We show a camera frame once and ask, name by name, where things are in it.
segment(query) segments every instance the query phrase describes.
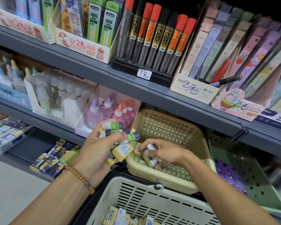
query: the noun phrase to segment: hand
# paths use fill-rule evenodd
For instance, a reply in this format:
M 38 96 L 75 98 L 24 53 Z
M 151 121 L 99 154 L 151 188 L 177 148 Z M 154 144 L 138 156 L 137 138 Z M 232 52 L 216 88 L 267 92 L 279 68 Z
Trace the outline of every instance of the hand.
M 142 143 L 140 150 L 143 150 L 149 144 L 153 144 L 157 150 L 146 150 L 144 154 L 152 158 L 159 158 L 162 160 L 162 162 L 155 165 L 156 169 L 160 169 L 165 162 L 181 166 L 181 159 L 184 153 L 189 152 L 187 149 L 181 148 L 178 145 L 163 139 L 147 139 L 144 143 Z
M 96 187 L 110 170 L 110 166 L 104 162 L 110 153 L 110 148 L 114 143 L 124 141 L 128 137 L 126 133 L 115 132 L 112 135 L 100 139 L 99 128 L 102 127 L 103 123 L 109 121 L 116 122 L 117 120 L 109 119 L 98 123 L 86 138 L 80 150 L 79 157 L 75 161 L 74 168 L 93 187 Z

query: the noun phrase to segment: yellow perforated basket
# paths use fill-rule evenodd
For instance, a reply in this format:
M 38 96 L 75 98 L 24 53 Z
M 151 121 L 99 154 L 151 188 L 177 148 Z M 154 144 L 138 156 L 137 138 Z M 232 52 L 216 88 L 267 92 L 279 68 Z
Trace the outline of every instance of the yellow perforated basket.
M 189 122 L 157 112 L 142 109 L 132 126 L 139 132 L 142 143 L 148 138 L 163 138 L 192 151 L 215 172 L 215 165 L 211 158 L 205 136 L 200 128 Z M 132 153 L 127 156 L 127 168 L 130 174 L 161 183 L 163 186 L 186 194 L 198 192 L 197 186 L 185 169 L 167 163 L 161 170 L 148 167 L 145 162 Z

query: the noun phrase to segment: white floor tile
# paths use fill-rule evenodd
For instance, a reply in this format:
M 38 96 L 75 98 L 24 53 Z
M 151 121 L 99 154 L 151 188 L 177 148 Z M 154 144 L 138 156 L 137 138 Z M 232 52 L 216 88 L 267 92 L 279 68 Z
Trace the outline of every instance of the white floor tile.
M 9 224 L 49 184 L 0 162 L 0 225 Z

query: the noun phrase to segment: bracelet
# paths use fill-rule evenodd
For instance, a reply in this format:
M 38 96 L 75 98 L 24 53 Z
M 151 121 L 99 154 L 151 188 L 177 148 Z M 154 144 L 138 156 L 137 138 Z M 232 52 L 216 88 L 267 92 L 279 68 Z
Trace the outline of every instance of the bracelet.
M 86 185 L 86 187 L 89 189 L 90 195 L 93 195 L 93 194 L 94 194 L 94 192 L 95 192 L 94 187 L 92 187 L 92 186 L 90 185 L 90 183 L 87 182 L 87 181 L 85 180 L 85 178 L 84 178 L 75 168 L 73 168 L 73 167 L 67 165 L 67 166 L 65 166 L 65 170 L 71 171 L 82 183 L 84 183 L 84 184 Z

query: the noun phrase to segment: person's left hand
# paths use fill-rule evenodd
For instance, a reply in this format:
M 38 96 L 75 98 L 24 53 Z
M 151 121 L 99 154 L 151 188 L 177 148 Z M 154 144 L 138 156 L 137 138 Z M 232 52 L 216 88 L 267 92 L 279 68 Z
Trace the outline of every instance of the person's left hand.
M 124 141 L 128 137 L 126 133 L 115 132 L 110 136 L 99 138 L 99 128 L 103 123 L 109 121 L 116 122 L 117 120 L 108 119 L 97 124 L 91 134 L 86 138 L 74 165 L 74 168 L 93 187 L 96 187 L 110 170 L 110 166 L 105 163 L 110 153 L 110 148 L 114 143 Z

